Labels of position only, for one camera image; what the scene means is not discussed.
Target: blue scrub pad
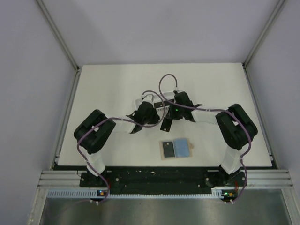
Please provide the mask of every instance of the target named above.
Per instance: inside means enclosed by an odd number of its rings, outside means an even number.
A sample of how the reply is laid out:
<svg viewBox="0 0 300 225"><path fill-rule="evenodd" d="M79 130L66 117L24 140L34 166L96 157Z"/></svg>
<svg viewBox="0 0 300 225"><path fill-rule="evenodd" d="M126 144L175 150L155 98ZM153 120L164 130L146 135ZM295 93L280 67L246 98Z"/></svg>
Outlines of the blue scrub pad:
<svg viewBox="0 0 300 225"><path fill-rule="evenodd" d="M178 138L173 140L175 157L189 157L189 145L187 138Z"/></svg>

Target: white wall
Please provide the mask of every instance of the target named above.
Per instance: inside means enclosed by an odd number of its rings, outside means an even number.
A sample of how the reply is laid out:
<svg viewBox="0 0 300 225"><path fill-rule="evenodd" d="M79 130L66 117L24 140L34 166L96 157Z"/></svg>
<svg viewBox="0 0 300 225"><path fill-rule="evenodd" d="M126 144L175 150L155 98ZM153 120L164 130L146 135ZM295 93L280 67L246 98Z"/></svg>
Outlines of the white wall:
<svg viewBox="0 0 300 225"><path fill-rule="evenodd" d="M23 225L74 71L33 0L0 9L0 224Z"/></svg>
<svg viewBox="0 0 300 225"><path fill-rule="evenodd" d="M44 0L83 64L242 62L278 0Z"/></svg>
<svg viewBox="0 0 300 225"><path fill-rule="evenodd" d="M300 197L300 1L289 0L249 66L280 166Z"/></svg>

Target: metal extrusion profile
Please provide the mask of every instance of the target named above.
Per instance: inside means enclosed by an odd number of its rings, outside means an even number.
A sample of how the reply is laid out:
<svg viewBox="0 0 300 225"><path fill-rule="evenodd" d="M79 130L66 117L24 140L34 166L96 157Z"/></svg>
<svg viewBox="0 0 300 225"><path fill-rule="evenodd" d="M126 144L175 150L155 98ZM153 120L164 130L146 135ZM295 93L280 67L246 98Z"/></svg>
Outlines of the metal extrusion profile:
<svg viewBox="0 0 300 225"><path fill-rule="evenodd" d="M28 216L27 225L40 224L47 195L48 195L47 189L37 189L36 195L34 197L33 205L31 207L31 212Z"/></svg>
<svg viewBox="0 0 300 225"><path fill-rule="evenodd" d="M65 136L65 133L66 133L67 124L68 124L68 120L69 120L69 117L70 117L73 101L74 101L74 98L75 98L75 93L76 93L77 86L78 86L78 83L79 83L80 75L81 75L81 68L79 68L79 70L76 72L76 74L74 76L74 79L73 79L73 84L72 84L72 87L71 87L71 90L70 90L70 94L69 94L69 97L68 97L68 100L67 100L67 104L66 104L65 109L64 109L64 116L63 116L63 119L60 123L59 132L58 132L58 134L56 136L56 140L54 142L55 143L54 144L54 150L53 150L54 155L53 155L53 158L50 162L50 168L52 168L54 166L54 162L56 162L56 159L59 158L59 154L60 154L60 150L61 150L61 147L62 147L64 136Z"/></svg>
<svg viewBox="0 0 300 225"><path fill-rule="evenodd" d="M80 187L80 174L85 171L43 171L38 183L38 189L87 189ZM246 189L282 189L293 188L288 170L248 170ZM106 187L90 187L89 189L102 189Z"/></svg>
<svg viewBox="0 0 300 225"><path fill-rule="evenodd" d="M286 208L290 215L292 225L300 225L300 206L294 189L282 189Z"/></svg>
<svg viewBox="0 0 300 225"><path fill-rule="evenodd" d="M270 29L272 28L272 25L275 23L276 19L278 18L279 14L281 13L282 9L284 8L287 0L279 0L277 5L275 6L271 16L269 17L267 23L265 24L262 32L260 33L258 39L256 40L255 44L253 45L249 55L247 56L244 65L247 67L249 63L251 62L253 56L263 43L264 39L268 35Z"/></svg>

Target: white table surface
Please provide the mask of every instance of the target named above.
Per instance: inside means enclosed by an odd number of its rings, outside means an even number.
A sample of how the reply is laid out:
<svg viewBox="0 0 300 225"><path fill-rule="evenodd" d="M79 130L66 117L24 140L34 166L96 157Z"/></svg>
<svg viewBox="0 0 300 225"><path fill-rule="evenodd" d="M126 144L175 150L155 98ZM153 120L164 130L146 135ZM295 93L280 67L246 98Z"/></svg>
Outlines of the white table surface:
<svg viewBox="0 0 300 225"><path fill-rule="evenodd" d="M240 63L139 64L83 66L72 106L58 165L86 165L76 149L73 132L94 110L109 116L131 114L134 100L144 90L158 92L164 74L174 74L178 87L194 104L229 107L240 104L258 128L246 166L271 166L269 153L258 122L248 83ZM166 77L162 91L171 91L174 80ZM206 123L174 120L169 133L160 125L143 128L136 134L112 133L102 148L105 165L114 166L219 166L226 143L219 127ZM162 160L159 141L186 137L194 145L193 156Z"/></svg>

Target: purple cable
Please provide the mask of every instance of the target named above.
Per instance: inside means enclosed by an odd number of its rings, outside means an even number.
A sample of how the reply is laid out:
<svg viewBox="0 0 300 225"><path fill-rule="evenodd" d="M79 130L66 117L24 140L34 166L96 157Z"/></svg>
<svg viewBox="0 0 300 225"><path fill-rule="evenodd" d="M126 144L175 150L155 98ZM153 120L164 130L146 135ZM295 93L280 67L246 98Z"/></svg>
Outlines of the purple cable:
<svg viewBox="0 0 300 225"><path fill-rule="evenodd" d="M175 79L175 82L176 82L176 88L177 88L177 84L178 84L178 83L177 83L177 79L176 79L176 77L175 77L173 74L166 74L166 75L164 75L164 76L160 79L159 85L158 85L158 90L159 90L159 93L160 93L161 97L163 97L163 99L164 99L165 101L169 102L170 104L173 104L173 105L176 105L176 106L179 106L179 107L182 107L182 108L186 108L186 109L200 110L200 111L207 111L207 109L202 109L202 108L196 108L196 107L189 107L189 106L185 106L185 105L180 105L180 104L177 104L177 103L172 102L172 101L170 101L169 99L167 99L167 98L163 95L163 93L162 93L162 91L161 91L161 82L163 81L163 79L164 79L166 76L172 76L172 77ZM248 143L249 143L248 149L247 149L243 154L241 154L241 156L240 156L240 163L241 163L241 165L244 167L244 170L245 170L245 182L244 182L244 185L243 185L243 187L242 187L242 189L241 189L241 191L240 191L240 194L242 194L242 193L244 192L244 189L245 189L246 183L247 183L247 179L248 179L247 170L246 170L246 167L245 167L245 165L244 165L244 163L243 163L243 157L244 157L244 156L250 151L250 149L251 149L251 142L252 142L252 141L251 141L251 137L250 137L248 131L246 130L246 128L244 127L244 125L238 120L238 118L236 118L236 117L235 117L231 112L229 112L228 110L224 110L224 109L210 109L209 111L211 111L211 112L225 112L225 113L227 113L227 114L230 115L235 121L237 121L237 123L240 125L240 127L243 129L243 131L245 132L245 134L246 134L246 136L247 136ZM236 197L236 199L233 200L233 203L239 198L240 194Z"/></svg>
<svg viewBox="0 0 300 225"><path fill-rule="evenodd" d="M129 122L129 123L134 123L134 124L136 124L136 125L138 125L138 126L141 126L141 127L143 127L143 128L152 128L152 127L155 127L155 126L157 126L163 119L164 119L164 116L165 116L165 104L164 104L164 101L163 101L163 99L160 97L160 95L159 94L157 94L155 91L152 91L152 90L147 90L147 91L144 91L143 92L143 94L144 93L146 93L146 92L151 92L151 93L154 93L155 95L157 95L159 98L160 98L160 100L162 101L162 105L163 105L163 107L164 107L164 114L163 114L163 116L160 118L160 120L158 121L158 123L157 124L154 124L154 125L148 125L148 126L146 126L146 125L142 125L142 124L139 124L139 123L137 123L137 122L134 122L134 121L132 121L132 120L127 120L127 119L121 119L121 118L118 118L118 117L110 117L110 118L107 118L107 119L105 119L105 120L103 120L103 121L101 121L100 123L98 123L97 125L95 125L92 129L90 129L87 133L85 133L80 139L79 139L79 141L78 141L78 143L77 143L77 150L78 150L78 152L80 153L80 155L84 158L84 160L86 161L86 163L87 163L87 165L91 168L91 170L92 171L94 171L104 182L105 182L105 184L106 184L106 186L107 186L107 192L106 192L106 195L105 195L105 197L104 197L104 199L101 201L101 202L103 202L103 201L105 201L106 199L107 199L107 197L108 197L108 195L109 195L109 190L110 190L110 188L109 188L109 184L108 184L108 182L106 181L106 179L89 163L89 161L88 161L88 159L86 158L86 156L85 156L85 154L80 150L80 143L84 140L84 138L86 138L91 132L93 132L96 128L98 128L99 126L101 126L102 124L104 124L106 121L108 121L108 120L121 120L121 121L126 121L126 122Z"/></svg>

